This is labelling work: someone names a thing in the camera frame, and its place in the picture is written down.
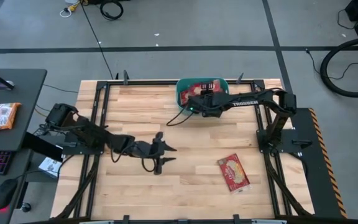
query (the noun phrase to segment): black cable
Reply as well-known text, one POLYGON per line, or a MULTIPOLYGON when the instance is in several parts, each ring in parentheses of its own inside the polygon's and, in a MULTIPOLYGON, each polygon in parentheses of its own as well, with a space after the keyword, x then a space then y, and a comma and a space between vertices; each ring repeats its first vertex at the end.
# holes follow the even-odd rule
POLYGON ((39 105, 36 105, 36 106, 38 106, 38 108, 40 108, 41 110, 50 112, 50 110, 47 110, 47 109, 45 109, 45 108, 42 108, 42 107, 40 107, 39 105))
POLYGON ((54 173, 57 173, 57 172, 52 171, 52 170, 33 170, 33 171, 27 171, 24 174, 15 177, 14 179, 18 179, 19 177, 22 177, 22 176, 27 175, 27 174, 32 174, 34 172, 54 172, 54 173))
POLYGON ((56 90, 64 91, 64 92, 67 92, 67 93, 78 93, 77 91, 62 90, 61 88, 57 88, 57 87, 54 87, 54 86, 51 86, 51 85, 47 85, 47 84, 44 84, 44 86, 47 86, 47 87, 50 87, 50 88, 54 88, 54 89, 56 89, 56 90))
POLYGON ((143 167, 144 170, 146 170, 146 172, 153 172, 155 170, 155 168, 157 167, 157 163, 156 163, 155 159, 152 159, 152 160, 153 160, 153 163, 154 163, 154 167, 153 167, 153 169, 148 170, 146 168, 146 166, 144 165, 144 158, 142 158, 142 167, 143 167))
MULTIPOLYGON (((124 154, 124 152, 127 151, 130 147, 134 147, 134 146, 139 149, 139 147, 138 147, 136 144, 131 144, 131 145, 125 147, 125 148, 119 153, 117 160, 114 160, 114 158, 113 158, 113 156, 112 156, 113 153, 114 153, 114 151, 113 151, 113 148, 111 147, 111 142, 110 142, 109 147, 110 147, 110 156, 111 156, 112 162, 113 162, 113 163, 118 162, 118 160, 121 158, 121 156, 124 154)), ((143 156, 148 156, 148 155, 145 155, 144 152, 141 151, 141 150, 139 150, 139 152, 140 152, 141 154, 143 154, 143 156)), ((149 170, 149 169, 146 168, 146 166, 145 166, 145 164, 144 164, 144 159, 145 159, 145 158, 144 158, 144 157, 141 157, 141 159, 142 159, 142 167, 143 167, 144 170, 146 170, 146 172, 153 172, 153 171, 155 170, 155 168, 156 168, 156 166, 157 166, 157 163, 156 163, 155 159, 152 159, 152 160, 153 160, 153 163, 154 163, 154 167, 153 167, 153 169, 151 169, 151 170, 149 170)))
POLYGON ((337 17, 336 23, 337 23, 340 27, 343 27, 343 28, 348 29, 348 30, 352 30, 352 29, 356 28, 356 26, 358 25, 358 22, 356 22, 353 27, 346 27, 346 26, 344 26, 344 25, 342 25, 342 24, 339 23, 339 16, 340 16, 340 13, 343 12, 343 11, 345 11, 345 9, 342 9, 342 10, 340 10, 340 11, 338 12, 338 17, 337 17))
MULTIPOLYGON (((313 70, 314 70, 317 74, 319 74, 319 75, 322 76, 322 74, 320 74, 320 73, 318 72, 318 70, 317 70, 317 68, 316 68, 316 65, 315 65, 315 62, 314 62, 314 58, 313 58, 313 56, 311 55, 311 53, 310 53, 310 51, 309 51, 308 49, 306 49, 306 53, 307 53, 307 54, 310 56, 310 58, 311 58, 311 61, 312 61, 312 63, 313 63, 313 70)), ((330 77, 330 76, 326 76, 326 77, 327 77, 327 78, 332 78, 332 79, 334 79, 334 80, 340 80, 340 79, 342 79, 342 78, 345 77, 345 73, 348 71, 348 69, 349 69, 352 65, 358 65, 358 62, 350 63, 350 64, 346 67, 346 69, 343 71, 342 76, 340 76, 339 78, 330 77)))
POLYGON ((111 147, 111 144, 110 144, 110 156, 111 156, 111 160, 112 160, 112 162, 113 163, 116 163, 116 162, 118 162, 118 160, 121 158, 121 156, 123 155, 123 153, 126 151, 126 150, 128 150, 130 147, 132 147, 133 146, 133 144, 131 144, 131 145, 129 145, 129 146, 127 146, 126 148, 124 148, 119 154, 118 154, 118 158, 117 158, 117 160, 114 160, 114 158, 113 158, 113 149, 112 149, 112 147, 111 147))
POLYGON ((62 162, 62 164, 60 165, 60 167, 59 167, 59 170, 57 170, 57 179, 59 180, 59 178, 60 178, 60 169, 63 167, 63 165, 69 160, 69 159, 71 159, 72 157, 73 157, 74 155, 70 155, 69 157, 67 157, 67 159, 65 159, 63 162, 62 162))
POLYGON ((331 91, 342 95, 342 96, 347 96, 347 97, 353 97, 353 98, 358 98, 358 92, 351 92, 351 91, 346 91, 343 90, 339 87, 337 87, 329 78, 328 76, 328 64, 331 61, 331 59, 340 51, 348 48, 348 47, 352 47, 354 45, 358 45, 358 39, 355 40, 350 40, 347 41, 339 46, 337 46, 335 49, 333 49, 332 51, 330 51, 327 56, 325 56, 325 58, 323 59, 323 61, 321 62, 321 66, 320 66, 320 77, 321 77, 321 81, 323 81, 324 85, 327 86, 328 89, 330 89, 331 91))
POLYGON ((92 33, 93 33, 93 35, 94 35, 94 38, 96 39, 96 43, 98 43, 99 50, 100 50, 100 52, 102 53, 102 56, 103 56, 103 60, 104 60, 104 62, 106 63, 107 69, 109 70, 110 77, 111 77, 111 79, 113 80, 114 78, 112 77, 112 73, 111 73, 110 66, 109 66, 109 64, 107 63, 106 57, 104 56, 104 52, 103 52, 102 46, 100 45, 100 41, 99 41, 98 37, 96 36, 96 33, 95 33, 94 30, 93 30, 93 26, 92 26, 91 21, 90 21, 90 19, 88 18, 88 15, 87 15, 87 13, 86 13, 86 11, 85 11, 85 9, 84 9, 84 6, 83 6, 82 1, 80 2, 80 4, 81 4, 81 7, 82 7, 82 10, 84 11, 84 15, 85 15, 85 17, 86 17, 86 20, 88 21, 88 24, 89 24, 89 26, 91 27, 92 33))
POLYGON ((123 13, 124 13, 124 8, 123 8, 122 4, 121 4, 119 1, 117 1, 117 0, 105 0, 105 1, 103 1, 103 2, 100 4, 100 7, 99 7, 99 8, 100 8, 100 13, 102 14, 102 16, 103 16, 105 19, 110 20, 110 21, 115 21, 115 20, 119 19, 119 18, 123 15, 123 13), (113 4, 115 4, 115 5, 117 5, 117 6, 119 7, 119 9, 120 9, 121 11, 120 11, 120 13, 118 14, 118 16, 112 16, 112 15, 110 15, 108 12, 106 12, 106 11, 103 10, 103 7, 104 7, 106 4, 108 4, 108 3, 113 3, 113 4))
POLYGON ((60 177, 60 169, 62 168, 62 166, 64 165, 64 163, 66 163, 66 162, 67 162, 69 159, 71 159, 73 156, 74 156, 74 155, 71 155, 71 156, 67 157, 67 159, 65 159, 65 160, 62 162, 62 164, 60 165, 59 170, 57 170, 57 172, 56 172, 56 171, 52 171, 52 170, 33 170, 33 171, 27 171, 27 172, 25 172, 24 174, 15 177, 14 179, 18 179, 19 177, 22 177, 22 176, 27 175, 27 174, 32 174, 32 173, 34 173, 34 172, 54 172, 54 173, 57 174, 57 179, 59 179, 59 177, 60 177))
POLYGON ((172 127, 172 126, 176 126, 176 125, 182 124, 183 122, 187 121, 187 120, 191 117, 191 115, 194 114, 193 112, 191 112, 191 114, 190 114, 189 116, 187 116, 187 118, 185 118, 183 121, 180 121, 179 123, 176 123, 176 124, 171 124, 171 122, 174 121, 177 117, 179 117, 179 115, 181 115, 182 112, 183 112, 186 108, 187 108, 187 107, 182 108, 181 111, 180 111, 176 116, 174 116, 170 121, 168 121, 168 122, 166 123, 166 125, 167 125, 168 127, 172 127))

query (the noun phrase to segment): teal basket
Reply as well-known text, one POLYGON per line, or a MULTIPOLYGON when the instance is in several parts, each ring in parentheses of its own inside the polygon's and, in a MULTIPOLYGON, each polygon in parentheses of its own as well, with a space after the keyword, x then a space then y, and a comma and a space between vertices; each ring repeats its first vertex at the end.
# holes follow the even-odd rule
POLYGON ((183 107, 180 104, 180 92, 187 90, 190 86, 197 84, 197 83, 208 83, 213 80, 219 80, 221 82, 221 88, 227 94, 229 94, 229 84, 223 78, 182 78, 177 82, 177 104, 180 109, 183 107))

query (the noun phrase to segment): snack package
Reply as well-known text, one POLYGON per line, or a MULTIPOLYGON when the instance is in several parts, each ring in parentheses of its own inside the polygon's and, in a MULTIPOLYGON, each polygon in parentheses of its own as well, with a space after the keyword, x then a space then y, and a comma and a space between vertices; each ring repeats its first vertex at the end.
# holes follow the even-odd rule
POLYGON ((20 105, 20 103, 0 104, 0 130, 12 129, 17 107, 20 105))
POLYGON ((218 160, 224 180, 229 187, 230 193, 236 194, 250 188, 250 182, 237 154, 218 160))
POLYGON ((213 80, 212 83, 196 83, 189 87, 187 90, 180 92, 180 103, 182 106, 187 104, 190 96, 197 96, 201 94, 201 91, 206 89, 203 85, 209 85, 209 89, 213 90, 214 93, 222 92, 221 81, 213 80))
POLYGON ((180 92, 180 104, 186 105, 187 101, 189 100, 189 91, 183 90, 180 92))
MULTIPOLYGON (((221 88, 221 81, 220 80, 213 80, 212 83, 209 84, 209 89, 211 89, 214 93, 222 92, 223 89, 221 88)), ((207 83, 197 83, 192 85, 189 88, 189 93, 191 96, 200 95, 201 91, 206 89, 206 87, 202 88, 203 85, 208 85, 207 83)))

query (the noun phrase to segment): gray floor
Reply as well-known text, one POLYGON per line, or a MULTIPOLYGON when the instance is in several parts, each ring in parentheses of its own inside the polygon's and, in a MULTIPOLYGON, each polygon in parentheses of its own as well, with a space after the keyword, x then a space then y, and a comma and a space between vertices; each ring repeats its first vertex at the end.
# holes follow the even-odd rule
MULTIPOLYGON (((349 0, 269 0, 281 46, 331 46, 355 39, 353 30, 336 24, 337 12, 349 0)), ((120 21, 106 21, 94 6, 86 7, 103 47, 155 47, 196 45, 272 46, 273 41, 262 0, 132 0, 123 2, 120 21)), ((5 0, 0 9, 0 49, 97 47, 81 8, 68 18, 58 13, 63 0, 5 0)), ((341 21, 351 22, 342 14, 341 21)), ((319 64, 327 52, 312 52, 319 64)), ((126 69, 131 78, 224 77, 281 78, 275 52, 108 52, 113 71, 126 69)), ((298 105, 316 110, 345 208, 349 218, 358 218, 358 99, 332 94, 313 72, 304 52, 284 52, 298 105)), ((340 76, 358 52, 345 52, 330 63, 332 75, 340 76)), ((100 53, 0 54, 0 68, 45 68, 46 83, 77 90, 80 80, 107 79, 108 70, 100 53)), ((338 83, 358 90, 358 65, 338 83)), ((44 87, 39 105, 50 108, 52 99, 73 104, 71 93, 44 87)), ((43 122, 34 114, 33 131, 43 122)), ((15 212, 12 223, 48 218, 55 184, 32 184, 26 200, 29 213, 15 212)))

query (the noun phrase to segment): power cord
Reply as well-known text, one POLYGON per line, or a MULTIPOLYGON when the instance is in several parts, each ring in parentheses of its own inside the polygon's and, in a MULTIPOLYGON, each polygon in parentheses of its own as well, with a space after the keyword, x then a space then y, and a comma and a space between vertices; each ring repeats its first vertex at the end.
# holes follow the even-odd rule
POLYGON ((166 125, 167 125, 168 127, 172 127, 172 126, 176 126, 176 125, 182 124, 182 123, 184 123, 185 121, 187 121, 187 120, 191 117, 191 115, 194 114, 193 112, 191 112, 191 114, 190 114, 189 116, 187 116, 187 118, 185 118, 183 121, 180 121, 179 123, 176 123, 176 124, 171 124, 171 122, 174 121, 177 117, 179 117, 179 115, 181 115, 182 112, 183 112, 186 108, 187 108, 187 107, 182 108, 181 111, 180 111, 176 116, 174 116, 170 121, 168 121, 168 122, 166 123, 166 125))
POLYGON ((112 77, 112 72, 111 72, 110 66, 109 66, 109 64, 107 63, 106 57, 104 56, 104 52, 103 52, 102 46, 100 45, 100 41, 99 41, 98 37, 96 36, 96 33, 94 32, 93 26, 92 26, 92 24, 91 24, 90 19, 88 18, 88 15, 87 15, 87 13, 86 13, 86 11, 85 11, 85 8, 84 8, 84 6, 83 6, 83 3, 80 2, 80 4, 81 4, 81 7, 82 7, 82 10, 84 11, 84 15, 85 15, 85 17, 86 17, 86 20, 88 21, 88 24, 89 24, 89 26, 91 27, 92 33, 93 33, 93 35, 94 35, 94 38, 96 39, 96 43, 98 43, 99 50, 100 50, 100 52, 102 53, 102 56, 103 56, 103 60, 104 60, 104 62, 106 63, 107 69, 109 70, 110 77, 111 77, 111 79, 113 80, 114 78, 112 77))
POLYGON ((122 4, 118 1, 118 0, 105 0, 103 1, 101 4, 100 4, 100 13, 102 14, 102 16, 107 19, 107 20, 110 20, 110 21, 115 21, 117 19, 119 19, 123 13, 124 13, 124 8, 122 6, 122 4), (113 3, 115 5, 117 5, 120 9, 120 13, 118 14, 118 16, 112 16, 110 15, 108 12, 104 11, 103 10, 103 7, 107 4, 107 3, 113 3))
MULTIPOLYGON (((317 68, 316 68, 316 65, 315 65, 315 62, 314 62, 314 58, 313 58, 313 56, 311 55, 309 49, 305 49, 305 50, 306 50, 306 53, 307 53, 307 54, 310 56, 310 58, 311 58, 311 61, 312 61, 312 63, 313 63, 313 70, 314 70, 317 74, 319 74, 319 75, 321 75, 321 76, 324 76, 324 75, 322 75, 322 74, 320 74, 320 73, 318 72, 318 70, 317 70, 317 68)), ((340 76, 339 78, 330 77, 330 76, 324 76, 324 77, 332 78, 332 79, 334 79, 334 80, 340 80, 340 79, 342 79, 342 78, 345 77, 346 72, 348 71, 348 69, 349 69, 352 65, 358 65, 358 62, 350 63, 350 64, 346 67, 346 69, 343 71, 342 76, 340 76)))
POLYGON ((342 9, 342 10, 340 10, 338 12, 338 17, 337 17, 336 23, 338 23, 338 25, 340 27, 343 27, 343 28, 348 29, 348 30, 352 30, 352 29, 356 28, 356 26, 358 25, 358 22, 356 22, 353 27, 346 27, 346 26, 342 25, 341 23, 339 23, 339 16, 340 16, 340 13, 343 12, 343 11, 345 11, 345 9, 342 9))
POLYGON ((64 92, 67 92, 67 93, 78 93, 77 91, 71 91, 71 90, 62 90, 61 88, 57 88, 57 87, 54 87, 54 86, 51 86, 51 85, 47 85, 47 84, 43 84, 44 86, 47 86, 47 87, 50 87, 50 88, 54 88, 56 90, 60 90, 60 91, 64 91, 64 92))
MULTIPOLYGON (((110 156, 111 156, 112 162, 113 162, 113 163, 118 162, 118 160, 121 158, 121 156, 122 156, 122 155, 126 155, 126 154, 124 154, 124 153, 125 153, 129 148, 131 148, 132 146, 135 146, 136 148, 138 148, 135 144, 131 144, 131 145, 125 147, 125 148, 118 154, 118 158, 117 158, 116 160, 114 160, 114 158, 113 158, 113 156, 112 156, 113 153, 114 153, 114 151, 113 151, 113 149, 112 149, 112 147, 111 147, 111 143, 110 143, 109 148, 110 148, 110 156)), ((151 169, 151 170, 149 170, 148 168, 146 168, 146 166, 145 166, 145 164, 144 164, 144 158, 142 157, 141 159, 142 159, 142 167, 143 167, 144 170, 146 170, 146 172, 153 172, 153 171, 155 170, 155 168, 157 167, 157 163, 156 163, 155 159, 152 159, 152 160, 153 160, 153 163, 154 163, 154 166, 153 166, 153 169, 151 169)))
POLYGON ((39 105, 35 105, 35 106, 38 106, 38 108, 40 108, 41 110, 44 110, 44 111, 50 112, 50 110, 47 110, 47 109, 45 109, 45 108, 42 108, 42 107, 40 107, 39 105))
POLYGON ((41 113, 39 110, 37 110, 36 108, 34 108, 34 111, 37 112, 37 114, 43 116, 43 117, 47 117, 47 115, 41 113))
POLYGON ((64 8, 62 11, 60 11, 59 15, 62 16, 63 18, 69 18, 73 14, 72 12, 74 12, 75 9, 78 7, 79 3, 80 1, 72 4, 71 6, 64 8))
POLYGON ((71 156, 67 157, 67 159, 65 159, 65 160, 62 162, 62 164, 60 165, 59 169, 57 170, 57 179, 60 178, 60 169, 61 169, 61 168, 63 167, 63 165, 64 165, 67 161, 69 161, 73 156, 74 156, 74 155, 71 155, 71 156))
POLYGON ((52 170, 33 170, 33 171, 27 171, 27 172, 25 172, 24 174, 15 177, 14 179, 16 180, 16 179, 18 179, 18 178, 20 178, 20 177, 23 177, 24 175, 32 174, 32 173, 35 173, 35 172, 54 172, 54 173, 57 174, 57 179, 59 180, 59 178, 60 178, 60 169, 63 167, 64 163, 66 163, 66 162, 67 162, 69 159, 71 159, 73 156, 74 156, 74 155, 70 155, 69 157, 67 157, 67 159, 65 159, 65 160, 62 162, 62 164, 60 165, 59 170, 57 170, 57 172, 56 172, 56 171, 52 171, 52 170))

